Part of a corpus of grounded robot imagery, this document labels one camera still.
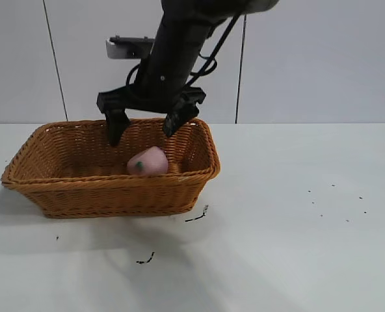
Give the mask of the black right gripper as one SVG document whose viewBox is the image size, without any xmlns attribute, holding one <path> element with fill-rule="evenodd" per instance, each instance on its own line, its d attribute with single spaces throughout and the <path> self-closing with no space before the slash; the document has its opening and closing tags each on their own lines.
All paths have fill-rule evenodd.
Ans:
<svg viewBox="0 0 385 312">
<path fill-rule="evenodd" d="M 109 145 L 119 145 L 130 126 L 126 109 L 168 113 L 163 132 L 172 136 L 197 117 L 206 93 L 187 84 L 207 31 L 159 31 L 154 39 L 124 37 L 125 58 L 140 59 L 133 83 L 118 90 L 100 92 L 96 105 L 105 115 Z"/>
</svg>

